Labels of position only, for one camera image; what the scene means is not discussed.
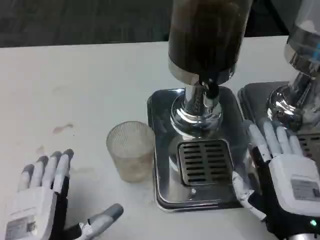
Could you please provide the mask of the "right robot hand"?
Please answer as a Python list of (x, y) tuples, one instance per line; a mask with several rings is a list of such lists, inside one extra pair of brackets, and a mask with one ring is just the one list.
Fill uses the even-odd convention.
[(259, 128), (243, 121), (248, 137), (242, 167), (254, 166), (256, 187), (245, 171), (232, 171), (239, 203), (264, 222), (279, 240), (320, 238), (320, 174), (316, 162), (303, 154), (297, 136), (264, 120)]

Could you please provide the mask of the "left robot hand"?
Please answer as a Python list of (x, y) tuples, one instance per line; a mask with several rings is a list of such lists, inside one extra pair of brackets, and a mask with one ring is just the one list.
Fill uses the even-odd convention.
[(24, 167), (17, 192), (8, 203), (2, 240), (93, 240), (124, 213), (119, 203), (85, 222), (65, 227), (74, 151), (42, 155)]

